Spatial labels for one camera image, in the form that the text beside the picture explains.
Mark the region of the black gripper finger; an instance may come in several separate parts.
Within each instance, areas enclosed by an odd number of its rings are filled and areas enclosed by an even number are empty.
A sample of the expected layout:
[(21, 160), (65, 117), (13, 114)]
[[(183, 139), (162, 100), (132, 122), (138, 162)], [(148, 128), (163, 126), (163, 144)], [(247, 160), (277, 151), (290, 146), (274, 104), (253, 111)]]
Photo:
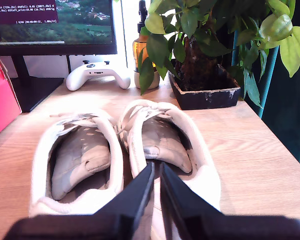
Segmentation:
[(160, 164), (163, 209), (182, 240), (223, 240), (223, 214), (194, 193), (165, 163)]
[(95, 240), (149, 240), (155, 164), (150, 162), (130, 184), (93, 217)]

